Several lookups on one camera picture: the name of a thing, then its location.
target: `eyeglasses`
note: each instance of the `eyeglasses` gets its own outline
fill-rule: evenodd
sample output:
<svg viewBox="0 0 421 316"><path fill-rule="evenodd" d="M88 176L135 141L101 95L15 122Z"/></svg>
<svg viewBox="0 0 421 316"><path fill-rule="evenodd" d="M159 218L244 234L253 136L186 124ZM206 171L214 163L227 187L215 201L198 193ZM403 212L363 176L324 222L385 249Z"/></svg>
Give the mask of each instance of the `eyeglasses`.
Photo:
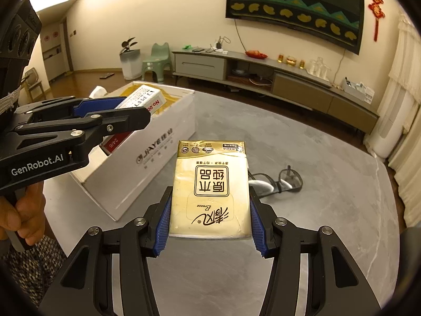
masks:
<svg viewBox="0 0 421 316"><path fill-rule="evenodd" d="M248 185L254 188L259 198L280 194L283 191L299 192L303 187L300 174L291 169L290 165L279 172L277 181L267 174L251 174L250 171L248 177Z"/></svg>

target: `camera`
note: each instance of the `camera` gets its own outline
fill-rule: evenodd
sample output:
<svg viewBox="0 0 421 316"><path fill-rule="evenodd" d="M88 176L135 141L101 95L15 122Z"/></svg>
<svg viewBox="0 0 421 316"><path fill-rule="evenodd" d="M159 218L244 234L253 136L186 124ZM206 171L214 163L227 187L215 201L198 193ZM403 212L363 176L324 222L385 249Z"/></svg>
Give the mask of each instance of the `camera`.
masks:
<svg viewBox="0 0 421 316"><path fill-rule="evenodd" d="M0 27L1 132L18 105L23 71L29 64L42 24L30 1L22 0Z"/></svg>

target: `wall-mounted tv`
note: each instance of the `wall-mounted tv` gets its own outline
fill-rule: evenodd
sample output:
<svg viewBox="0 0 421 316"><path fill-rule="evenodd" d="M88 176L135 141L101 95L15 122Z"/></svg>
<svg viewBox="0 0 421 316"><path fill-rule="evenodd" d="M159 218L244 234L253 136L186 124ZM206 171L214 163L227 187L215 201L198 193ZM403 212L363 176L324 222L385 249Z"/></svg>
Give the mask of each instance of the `wall-mounted tv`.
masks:
<svg viewBox="0 0 421 316"><path fill-rule="evenodd" d="M227 0L226 17L286 26L359 54L364 0Z"/></svg>

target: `finger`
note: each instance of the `finger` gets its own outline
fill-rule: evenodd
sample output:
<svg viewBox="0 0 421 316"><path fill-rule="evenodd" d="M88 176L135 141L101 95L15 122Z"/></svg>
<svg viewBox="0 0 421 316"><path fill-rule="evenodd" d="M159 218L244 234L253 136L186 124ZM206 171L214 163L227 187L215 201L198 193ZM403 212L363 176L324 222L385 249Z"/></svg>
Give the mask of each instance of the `finger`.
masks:
<svg viewBox="0 0 421 316"><path fill-rule="evenodd" d="M0 196L0 227L16 231L21 227L21 218L12 205Z"/></svg>
<svg viewBox="0 0 421 316"><path fill-rule="evenodd" d="M40 182L28 186L25 196L16 202L15 208L22 222L35 217L44 210L43 185L44 182Z"/></svg>
<svg viewBox="0 0 421 316"><path fill-rule="evenodd" d="M2 227L0 227L0 240L6 240L8 238L6 232Z"/></svg>
<svg viewBox="0 0 421 316"><path fill-rule="evenodd" d="M43 236L44 236L44 231L45 231L45 228L40 229L39 231L37 231L37 232L36 232L34 235L32 235L31 237L29 237L29 238L25 239L26 243L27 243L29 246L33 246L34 244L36 244L37 242L39 242L39 241L43 238Z"/></svg>
<svg viewBox="0 0 421 316"><path fill-rule="evenodd" d="M23 222L22 226L18 230L18 235L21 238L27 239L33 236L40 229L45 230L45 227L46 227L46 217L44 213L42 213L26 222Z"/></svg>

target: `cabinet drawer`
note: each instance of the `cabinet drawer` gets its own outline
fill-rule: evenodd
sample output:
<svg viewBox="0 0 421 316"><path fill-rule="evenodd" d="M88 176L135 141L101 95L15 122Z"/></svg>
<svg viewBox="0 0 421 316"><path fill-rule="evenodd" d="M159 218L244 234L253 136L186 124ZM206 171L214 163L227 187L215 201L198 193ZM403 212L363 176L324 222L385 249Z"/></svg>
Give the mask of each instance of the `cabinet drawer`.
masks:
<svg viewBox="0 0 421 316"><path fill-rule="evenodd" d="M272 94L323 113L328 112L332 101L332 95L328 90L280 74L275 75Z"/></svg>
<svg viewBox="0 0 421 316"><path fill-rule="evenodd" d="M336 96L333 97L328 114L368 134L377 121L377 117L370 112Z"/></svg>
<svg viewBox="0 0 421 316"><path fill-rule="evenodd" d="M176 54L176 73L195 75L214 80L225 79L226 60L211 56Z"/></svg>

